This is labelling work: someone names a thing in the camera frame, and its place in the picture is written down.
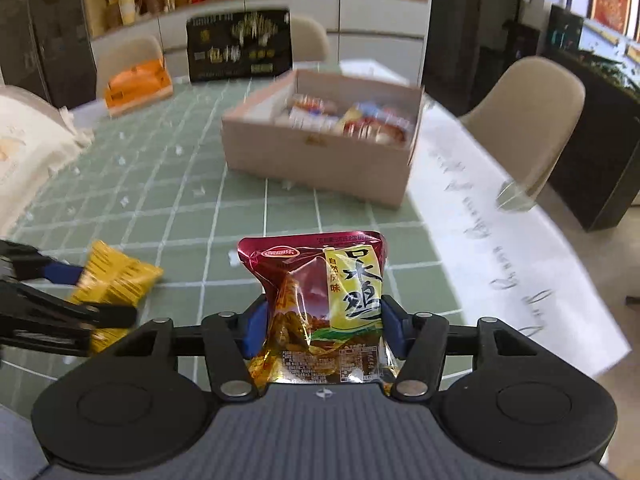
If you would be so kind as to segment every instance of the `table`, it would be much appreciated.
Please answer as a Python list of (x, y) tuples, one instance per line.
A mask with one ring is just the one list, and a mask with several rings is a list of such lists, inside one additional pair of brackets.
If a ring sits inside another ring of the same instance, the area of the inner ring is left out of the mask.
[[(375, 62), (340, 65), (346, 73), (402, 82)], [(628, 351), (555, 226), (537, 206), (494, 207), (508, 175), (437, 105), (424, 114), (399, 210), (229, 171), (220, 117), (269, 82), (180, 85), (171, 100), (102, 121), (92, 147), (49, 182), (12, 237), (71, 263), (82, 263), (98, 238), (160, 265), (164, 279), (141, 304), (141, 322), (169, 316), (189, 325), (222, 310), (244, 310), (260, 294), (235, 256), (240, 238), (379, 230), (389, 246), (383, 290), (409, 312), (429, 310), (453, 324), (498, 316), (518, 328), (542, 327), (530, 335), (590, 374)], [(547, 252), (532, 252), (522, 237)], [(560, 285), (561, 270), (569, 276)], [(39, 287), (69, 294), (64, 286)], [(567, 297), (579, 299), (584, 316), (576, 316)], [(558, 331), (576, 327), (586, 336), (558, 338)], [(585, 359), (594, 342), (609, 350)], [(4, 358), (0, 404), (23, 416), (43, 388), (81, 361), (18, 349), (6, 349)], [(207, 389), (202, 365), (201, 358), (180, 358), (178, 368)], [(443, 387), (470, 365), (467, 357), (447, 358)]]

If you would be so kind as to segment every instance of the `dark door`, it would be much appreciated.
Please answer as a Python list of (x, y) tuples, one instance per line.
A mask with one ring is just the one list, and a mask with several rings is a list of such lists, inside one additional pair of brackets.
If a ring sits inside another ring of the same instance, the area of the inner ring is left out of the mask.
[(0, 0), (0, 68), (5, 84), (49, 100), (33, 40), (28, 0)]
[(95, 65), (82, 0), (29, 0), (51, 103), (74, 108), (95, 98)]

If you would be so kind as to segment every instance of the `metal screw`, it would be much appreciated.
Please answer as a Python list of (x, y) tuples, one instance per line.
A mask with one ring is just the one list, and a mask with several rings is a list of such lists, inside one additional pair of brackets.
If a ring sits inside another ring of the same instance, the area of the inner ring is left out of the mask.
[(422, 381), (408, 379), (398, 383), (396, 390), (405, 397), (420, 397), (429, 391), (429, 387)]
[(251, 385), (246, 381), (227, 381), (220, 391), (228, 397), (244, 397), (251, 393)]

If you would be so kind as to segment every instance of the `chair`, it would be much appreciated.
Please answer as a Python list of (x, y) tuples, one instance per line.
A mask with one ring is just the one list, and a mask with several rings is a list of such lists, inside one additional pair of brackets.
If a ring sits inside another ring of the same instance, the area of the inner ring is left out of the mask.
[(109, 80), (137, 64), (164, 59), (162, 47), (153, 36), (134, 38), (102, 54), (96, 60), (95, 96), (101, 99)]
[(584, 85), (543, 57), (511, 65), (484, 100), (460, 117), (466, 129), (535, 198), (584, 105)]
[(326, 30), (308, 16), (289, 17), (293, 61), (326, 61), (330, 47)]

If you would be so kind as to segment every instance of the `yellow snack package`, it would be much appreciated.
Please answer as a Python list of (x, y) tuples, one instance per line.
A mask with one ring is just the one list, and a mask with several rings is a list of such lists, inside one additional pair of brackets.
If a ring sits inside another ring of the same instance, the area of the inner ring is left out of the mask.
[[(162, 269), (131, 258), (106, 243), (96, 240), (80, 275), (78, 284), (68, 301), (74, 304), (118, 303), (138, 306), (148, 293)], [(126, 328), (101, 328), (94, 330), (91, 351), (101, 352), (129, 332)]]

